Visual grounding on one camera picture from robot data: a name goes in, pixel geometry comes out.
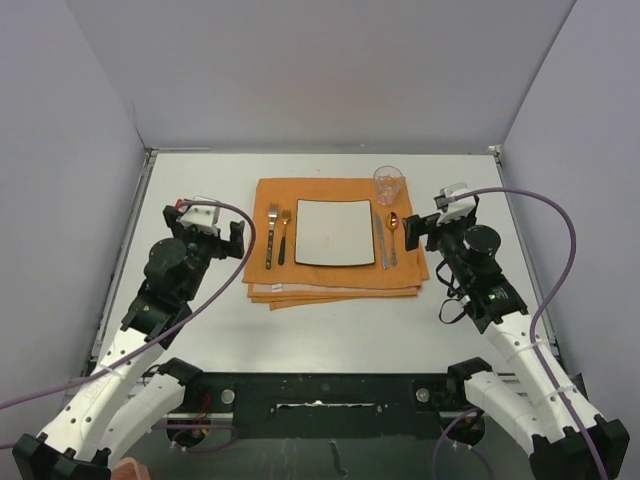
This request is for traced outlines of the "copper spoon ornate handle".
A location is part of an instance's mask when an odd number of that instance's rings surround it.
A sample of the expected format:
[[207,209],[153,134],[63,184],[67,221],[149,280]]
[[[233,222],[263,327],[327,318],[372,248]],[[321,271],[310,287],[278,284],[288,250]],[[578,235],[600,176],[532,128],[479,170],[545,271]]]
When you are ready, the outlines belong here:
[[386,219],[386,225],[389,231],[391,232],[391,251],[390,251],[390,265],[397,265],[397,251],[396,251],[396,242],[395,242],[395,233],[399,228],[400,220],[398,215],[395,212],[390,212]]

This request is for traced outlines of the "orange cloth placemat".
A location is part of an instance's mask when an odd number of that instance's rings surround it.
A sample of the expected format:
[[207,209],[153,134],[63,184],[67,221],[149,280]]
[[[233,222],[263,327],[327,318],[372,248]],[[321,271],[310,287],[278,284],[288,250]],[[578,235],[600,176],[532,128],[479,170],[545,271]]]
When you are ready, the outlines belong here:
[[323,301],[343,298],[415,296],[429,279],[425,254],[406,252],[401,245],[401,230],[395,233],[398,265],[384,270],[378,263],[360,267],[316,267],[297,264],[295,220],[289,223],[285,264],[265,268],[268,237],[267,212],[271,203],[296,213],[297,202],[375,200],[371,178],[262,178],[255,190],[253,221],[256,244],[244,269],[243,282],[254,303],[268,303],[271,309],[288,308],[319,298]]

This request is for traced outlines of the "silver table knife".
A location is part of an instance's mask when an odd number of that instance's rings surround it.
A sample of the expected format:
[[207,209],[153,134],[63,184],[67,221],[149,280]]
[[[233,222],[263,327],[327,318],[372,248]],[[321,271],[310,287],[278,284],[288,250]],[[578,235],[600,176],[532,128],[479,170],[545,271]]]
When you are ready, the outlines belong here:
[[390,267],[390,264],[389,264],[389,258],[386,251],[384,227],[382,224],[381,217],[377,212],[374,213],[374,223],[375,223],[376,233],[377,233],[378,241],[380,245],[381,265],[384,270],[387,270]]

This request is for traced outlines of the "clear plastic cup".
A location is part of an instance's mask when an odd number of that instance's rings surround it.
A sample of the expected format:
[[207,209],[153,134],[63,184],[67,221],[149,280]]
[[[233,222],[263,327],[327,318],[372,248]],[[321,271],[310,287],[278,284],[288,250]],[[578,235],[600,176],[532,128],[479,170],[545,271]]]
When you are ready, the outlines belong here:
[[383,206],[392,205],[404,184],[404,175],[393,166],[377,168],[373,174],[376,200]]

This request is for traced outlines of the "silver metal fork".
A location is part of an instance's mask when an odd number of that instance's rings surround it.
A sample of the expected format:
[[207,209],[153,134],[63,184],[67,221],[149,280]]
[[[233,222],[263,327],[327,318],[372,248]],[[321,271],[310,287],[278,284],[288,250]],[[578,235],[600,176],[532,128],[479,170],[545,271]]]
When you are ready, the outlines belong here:
[[279,205],[276,203],[271,203],[268,209],[269,230],[268,230],[266,258],[265,258],[265,268],[267,270],[270,270],[272,267],[273,244],[274,244],[275,229],[276,229],[278,216],[279,216]]

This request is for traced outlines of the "gold fork black handle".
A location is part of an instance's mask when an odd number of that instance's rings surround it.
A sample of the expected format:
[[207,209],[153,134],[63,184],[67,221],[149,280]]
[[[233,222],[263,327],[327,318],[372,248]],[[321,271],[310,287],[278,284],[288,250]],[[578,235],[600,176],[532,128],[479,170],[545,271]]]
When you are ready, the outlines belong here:
[[290,209],[285,209],[282,211],[282,222],[283,222],[283,230],[279,245],[279,253],[278,253],[278,264],[282,266],[286,260],[286,243],[287,243],[287,232],[288,226],[292,218],[292,211]]

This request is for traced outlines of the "white square plate black rim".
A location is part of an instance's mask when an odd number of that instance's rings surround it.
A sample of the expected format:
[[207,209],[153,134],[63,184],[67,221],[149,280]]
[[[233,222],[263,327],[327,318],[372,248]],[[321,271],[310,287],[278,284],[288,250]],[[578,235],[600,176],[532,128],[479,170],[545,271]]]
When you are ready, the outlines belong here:
[[374,264],[371,201],[299,199],[294,245],[294,261],[301,265],[360,267]]

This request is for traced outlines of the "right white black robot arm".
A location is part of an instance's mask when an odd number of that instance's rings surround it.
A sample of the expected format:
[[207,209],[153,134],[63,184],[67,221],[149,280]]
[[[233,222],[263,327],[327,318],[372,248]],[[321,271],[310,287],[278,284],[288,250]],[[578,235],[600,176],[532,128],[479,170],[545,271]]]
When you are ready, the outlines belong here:
[[435,213],[404,219],[405,248],[441,255],[448,268],[447,298],[502,356],[526,394],[516,394],[479,357],[452,365],[444,385],[456,408],[488,414],[527,454],[537,479],[615,479],[630,436],[608,420],[570,379],[537,331],[531,313],[496,260],[499,234],[477,221],[481,190],[465,185],[441,190]]

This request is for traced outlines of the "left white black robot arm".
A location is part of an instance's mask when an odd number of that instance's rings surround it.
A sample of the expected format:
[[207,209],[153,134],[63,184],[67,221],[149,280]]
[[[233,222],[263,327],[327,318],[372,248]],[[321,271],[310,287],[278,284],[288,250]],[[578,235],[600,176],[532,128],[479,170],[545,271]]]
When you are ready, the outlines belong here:
[[171,235],[150,249],[137,296],[93,373],[71,383],[75,395],[38,434],[24,434],[13,446],[21,478],[108,479],[129,448],[165,414],[201,403],[203,386],[194,379],[201,371],[179,359],[162,364],[137,395],[131,391],[200,314],[190,303],[211,261],[247,263],[255,241],[243,234],[256,227],[244,214],[222,239],[217,221],[225,207],[186,199],[164,208]]

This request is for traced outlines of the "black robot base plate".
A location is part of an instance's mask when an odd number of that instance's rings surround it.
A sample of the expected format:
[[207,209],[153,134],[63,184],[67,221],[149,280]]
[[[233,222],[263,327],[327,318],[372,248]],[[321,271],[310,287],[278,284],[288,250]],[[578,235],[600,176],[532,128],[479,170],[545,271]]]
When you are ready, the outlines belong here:
[[179,442],[197,445],[208,429],[239,439],[436,439],[471,408],[444,373],[204,373],[190,381],[161,423],[191,426]]

